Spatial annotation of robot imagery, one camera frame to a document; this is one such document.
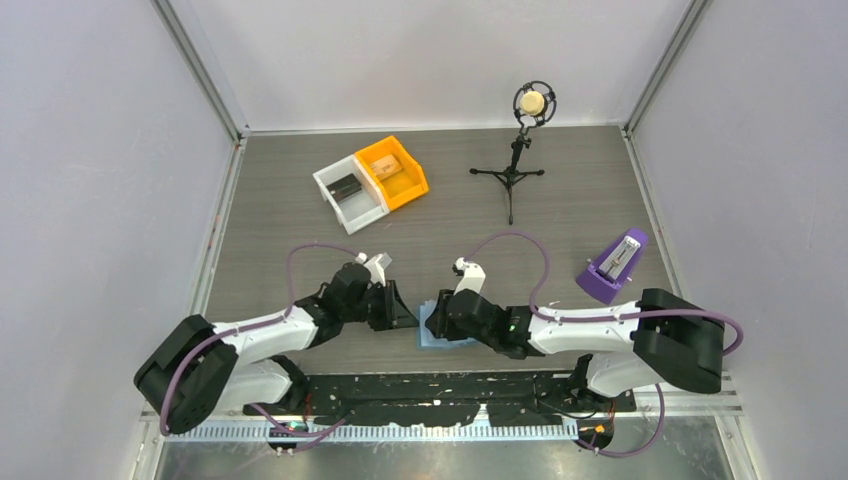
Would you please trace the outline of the blue card holder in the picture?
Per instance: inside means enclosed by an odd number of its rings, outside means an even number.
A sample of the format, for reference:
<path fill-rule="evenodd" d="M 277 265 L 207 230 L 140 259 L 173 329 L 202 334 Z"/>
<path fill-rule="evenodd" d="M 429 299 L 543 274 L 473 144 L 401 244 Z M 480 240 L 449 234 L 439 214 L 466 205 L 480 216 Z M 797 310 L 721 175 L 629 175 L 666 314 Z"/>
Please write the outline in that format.
<path fill-rule="evenodd" d="M 425 301 L 419 307 L 419 330 L 417 338 L 418 346 L 421 349 L 448 350 L 469 347 L 477 344 L 477 341 L 474 339 L 446 340 L 443 338 L 436 338 L 425 325 L 425 321 L 435 312 L 436 305 L 437 301 L 431 299 Z"/>

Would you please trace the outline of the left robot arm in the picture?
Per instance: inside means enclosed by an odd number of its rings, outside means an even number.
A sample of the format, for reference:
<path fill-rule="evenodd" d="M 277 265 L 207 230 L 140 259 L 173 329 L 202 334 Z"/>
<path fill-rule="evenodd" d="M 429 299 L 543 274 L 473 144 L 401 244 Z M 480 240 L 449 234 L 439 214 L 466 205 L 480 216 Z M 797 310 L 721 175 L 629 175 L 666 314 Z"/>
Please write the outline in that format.
<path fill-rule="evenodd" d="M 133 384 L 170 435 L 188 432 L 219 411 L 258 405 L 298 412 L 310 385 L 288 353 L 336 338 L 348 323 L 376 332 L 419 321 L 393 280 L 345 264 L 319 290 L 279 313 L 232 323 L 201 314 L 184 318 L 135 373 Z"/>

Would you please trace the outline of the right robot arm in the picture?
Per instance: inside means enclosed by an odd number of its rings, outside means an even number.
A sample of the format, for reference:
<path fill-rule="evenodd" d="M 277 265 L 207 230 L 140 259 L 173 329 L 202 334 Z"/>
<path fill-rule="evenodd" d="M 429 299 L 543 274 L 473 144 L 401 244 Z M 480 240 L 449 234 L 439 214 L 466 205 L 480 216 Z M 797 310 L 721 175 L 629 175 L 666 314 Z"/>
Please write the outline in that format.
<path fill-rule="evenodd" d="M 572 310 L 501 307 L 464 289 L 441 291 L 424 325 L 437 339 L 473 339 L 514 360 L 579 353 L 568 389 L 577 406 L 591 411 L 626 390 L 659 383 L 720 392 L 727 323 L 659 288 L 635 301 Z"/>

